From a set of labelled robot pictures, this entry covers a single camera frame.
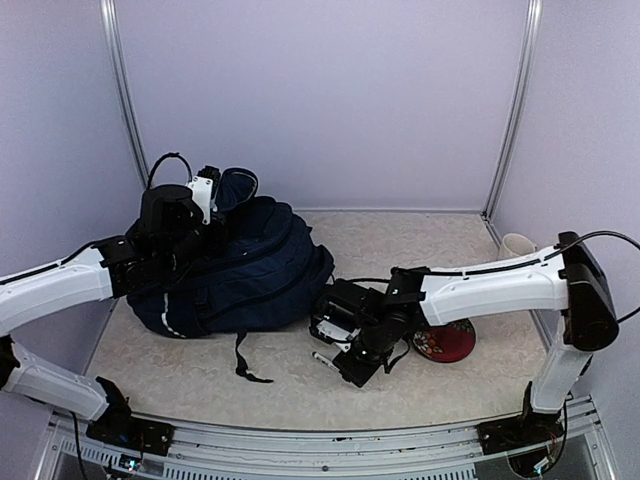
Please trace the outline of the navy blue student backpack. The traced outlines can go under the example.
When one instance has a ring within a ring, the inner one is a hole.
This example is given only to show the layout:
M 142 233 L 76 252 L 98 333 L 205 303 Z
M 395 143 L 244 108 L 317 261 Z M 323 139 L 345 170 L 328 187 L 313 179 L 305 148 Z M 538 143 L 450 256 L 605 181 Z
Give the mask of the navy blue student backpack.
M 186 273 L 126 298 L 150 331 L 171 339 L 275 331 L 308 315 L 334 270 L 292 207 L 257 193 L 257 176 L 225 170 L 215 193 L 228 228 L 224 253 L 201 257 Z

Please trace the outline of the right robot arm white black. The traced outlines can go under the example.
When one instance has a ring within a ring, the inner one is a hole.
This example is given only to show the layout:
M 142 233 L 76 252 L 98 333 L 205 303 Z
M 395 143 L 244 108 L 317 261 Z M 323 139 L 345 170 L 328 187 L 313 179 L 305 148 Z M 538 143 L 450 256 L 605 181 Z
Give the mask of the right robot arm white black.
M 557 311 L 561 321 L 545 362 L 524 394 L 511 433 L 523 444 L 546 432 L 592 355 L 611 345 L 619 321 L 604 271 L 582 237 L 562 232 L 551 247 L 485 264 L 394 267 L 385 291 L 338 279 L 314 307 L 310 333 L 336 345 L 330 365 L 364 386 L 391 370 L 395 345 L 423 328 L 516 311 Z

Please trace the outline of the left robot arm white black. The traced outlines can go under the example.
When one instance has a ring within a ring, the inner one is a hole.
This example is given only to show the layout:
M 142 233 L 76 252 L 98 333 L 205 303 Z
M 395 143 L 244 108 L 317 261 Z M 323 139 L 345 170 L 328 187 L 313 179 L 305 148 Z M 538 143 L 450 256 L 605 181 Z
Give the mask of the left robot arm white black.
M 213 223 L 215 182 L 194 177 L 143 195 L 141 214 L 125 235 L 93 241 L 64 259 L 1 280 L 1 389 L 66 409 L 121 445 L 140 424 L 117 386 L 46 361 L 14 341 L 17 328 L 59 311 L 117 299 L 175 280 L 224 228 Z

